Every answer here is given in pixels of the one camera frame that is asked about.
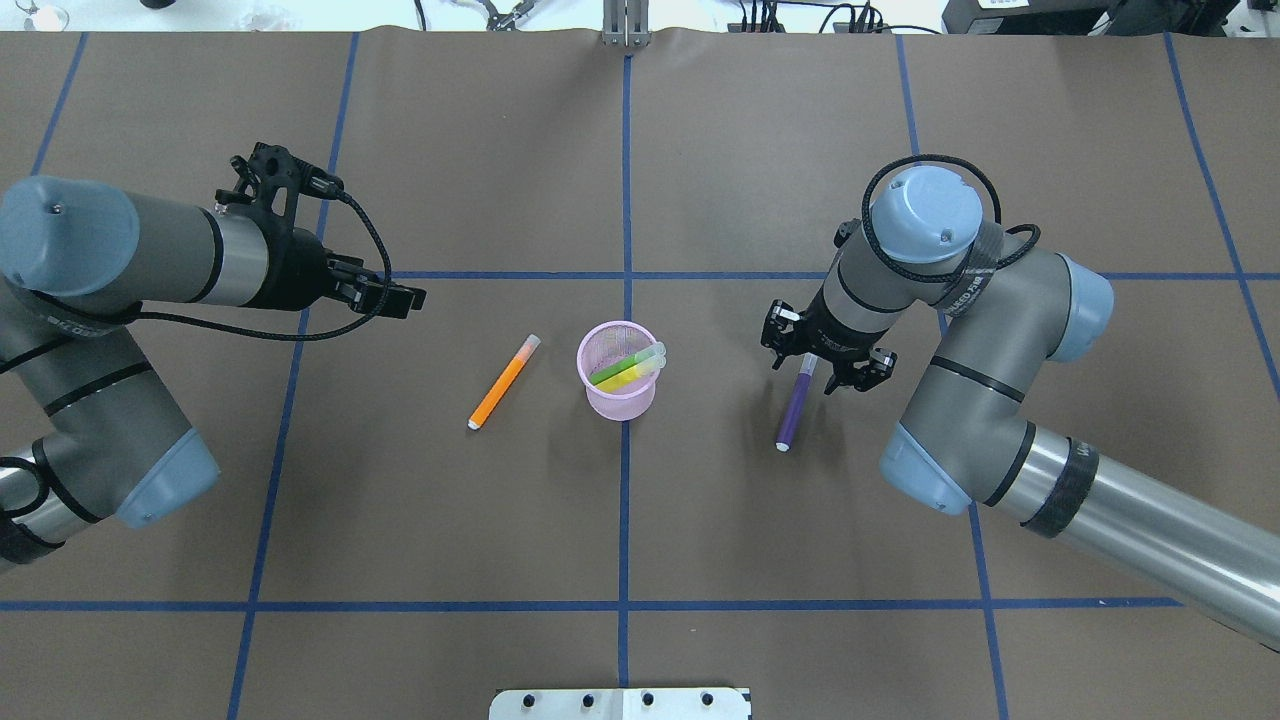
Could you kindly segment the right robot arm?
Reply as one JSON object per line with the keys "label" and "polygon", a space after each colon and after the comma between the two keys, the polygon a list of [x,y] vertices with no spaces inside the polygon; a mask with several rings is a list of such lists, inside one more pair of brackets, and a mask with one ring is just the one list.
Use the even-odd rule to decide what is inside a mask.
{"label": "right robot arm", "polygon": [[1021,415],[1047,363],[1071,363],[1105,332],[1114,287],[1006,227],[972,163],[918,154],[882,167],[833,238],[820,288],[797,310],[776,300],[762,345],[773,364],[812,355],[826,393],[865,392],[896,356],[881,343],[913,305],[948,319],[879,459],[895,488],[940,512],[973,503],[1169,592],[1277,648],[1277,537]]}

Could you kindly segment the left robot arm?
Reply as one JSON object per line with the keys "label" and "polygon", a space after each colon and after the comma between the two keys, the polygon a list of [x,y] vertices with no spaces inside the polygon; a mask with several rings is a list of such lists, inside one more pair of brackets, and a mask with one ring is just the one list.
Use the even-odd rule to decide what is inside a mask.
{"label": "left robot arm", "polygon": [[339,178],[302,167],[239,170],[212,208],[110,184],[32,176],[3,197],[3,370],[52,430],[3,455],[3,570],[118,518],[147,527],[215,486],[220,469],[129,324],[250,331],[145,309],[147,301],[300,311],[343,302],[358,324],[403,319],[425,293],[325,249],[294,223],[300,197],[344,204]]}

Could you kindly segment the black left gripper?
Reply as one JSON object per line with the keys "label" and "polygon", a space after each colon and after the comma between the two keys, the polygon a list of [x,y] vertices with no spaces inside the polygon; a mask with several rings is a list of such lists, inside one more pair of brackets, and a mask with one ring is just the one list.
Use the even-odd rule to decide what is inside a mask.
{"label": "black left gripper", "polygon": [[406,319],[426,301],[424,290],[383,284],[383,277],[366,268],[362,259],[323,247],[308,231],[269,234],[266,247],[264,309],[298,311],[320,299],[332,299],[349,301],[349,309],[362,315]]}

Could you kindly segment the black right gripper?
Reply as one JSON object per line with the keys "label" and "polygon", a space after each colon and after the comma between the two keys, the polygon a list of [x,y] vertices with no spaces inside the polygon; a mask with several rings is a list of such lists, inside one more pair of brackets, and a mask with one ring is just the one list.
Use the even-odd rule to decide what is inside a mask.
{"label": "black right gripper", "polygon": [[799,311],[783,300],[774,300],[765,313],[760,345],[772,351],[773,370],[791,356],[812,354],[832,366],[824,395],[851,387],[867,392],[892,377],[897,355],[876,343],[881,333],[861,333],[838,323],[822,299]]}

